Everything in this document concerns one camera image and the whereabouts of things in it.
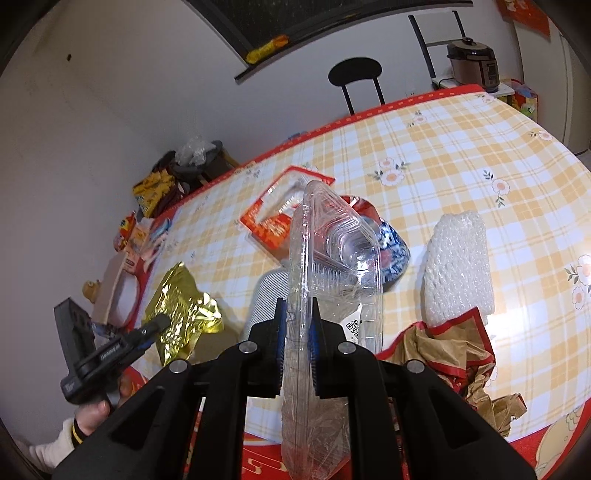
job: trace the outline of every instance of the white shelf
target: white shelf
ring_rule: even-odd
[[[433,82],[433,85],[435,85],[435,87],[440,87],[440,88],[454,88],[454,87],[459,87],[461,85],[460,82],[458,82],[455,79],[447,79],[445,77],[435,77],[433,79],[431,79],[431,82]],[[499,89],[494,92],[491,93],[490,95],[492,95],[493,97],[499,98],[499,97],[504,97],[504,96],[508,96],[508,95],[513,95],[515,93],[515,91],[509,87],[508,85],[505,85],[504,83],[501,83],[499,85]]]

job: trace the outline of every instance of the gold foil bag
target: gold foil bag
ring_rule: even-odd
[[[170,327],[156,340],[163,367],[175,358],[187,359],[202,333],[223,330],[217,302],[197,289],[195,279],[182,262],[164,275],[146,307],[142,325],[159,313],[170,317]]]

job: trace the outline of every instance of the human hand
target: human hand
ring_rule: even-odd
[[[127,401],[132,394],[132,390],[133,386],[130,378],[126,375],[121,376],[119,379],[119,394],[121,395],[121,399],[119,400],[117,407],[120,407]],[[76,417],[76,423],[78,424],[80,431],[88,436],[109,417],[109,413],[111,413],[111,406],[109,405],[109,402],[103,400],[98,403],[82,405],[76,410],[74,416]]]

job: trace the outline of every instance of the brown wrapping paper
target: brown wrapping paper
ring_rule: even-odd
[[[520,394],[492,400],[484,391],[495,355],[478,308],[433,329],[412,325],[380,358],[398,365],[412,359],[429,365],[503,437],[509,435],[511,420],[527,410]]]

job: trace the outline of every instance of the flower print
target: flower print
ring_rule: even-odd
[[[420,110],[414,112],[413,121],[408,124],[409,127],[414,127],[415,125],[421,125],[427,122],[427,117],[423,115]]]
[[[396,166],[396,162],[394,160],[392,160],[390,157],[385,158],[384,160],[380,160],[378,162],[379,168],[382,168],[384,170],[388,170],[390,168],[395,168]]]
[[[374,170],[369,176],[387,187],[393,187],[403,181],[404,173],[402,171],[408,168],[408,163],[404,160],[397,163],[389,157],[381,160],[378,165],[378,170]]]
[[[583,308],[585,303],[585,291],[582,287],[575,287],[573,290],[573,305],[577,310]]]
[[[479,93],[478,95],[476,95],[476,98],[482,99],[484,103],[492,103],[495,99],[492,95],[489,95],[488,93]]]
[[[582,255],[579,257],[577,275],[583,285],[591,286],[591,255]]]
[[[539,138],[540,140],[549,142],[550,140],[552,140],[552,135],[550,135],[548,132],[544,130],[539,130],[537,132],[534,132],[532,130],[530,132],[530,138]]]
[[[245,168],[245,170],[246,170],[247,177],[253,177],[253,178],[257,179],[258,176],[261,174],[261,169],[258,168],[258,166],[256,164],[252,164],[252,165],[247,166]]]
[[[424,116],[424,115],[423,115],[421,112],[416,112],[416,113],[414,114],[414,122],[415,122],[417,125],[423,124],[423,123],[425,123],[426,121],[427,121],[427,117],[426,117],[426,116]]]
[[[380,181],[383,185],[387,187],[393,187],[398,185],[401,181],[404,180],[404,173],[396,168],[391,168],[390,170],[386,170],[380,175]]]
[[[509,193],[509,184],[505,180],[501,179],[494,179],[492,181],[492,191],[498,193],[500,195],[505,195]]]
[[[484,170],[483,172],[485,180],[491,181],[492,191],[496,193],[496,206],[499,208],[504,207],[505,199],[502,197],[502,195],[506,195],[507,193],[509,193],[509,184],[505,180],[496,179],[491,171]]]
[[[310,163],[309,161],[304,162],[301,165],[302,168],[305,168],[306,170],[310,170],[310,171],[316,171],[318,172],[318,167],[315,167],[314,165],[312,165],[312,163]]]

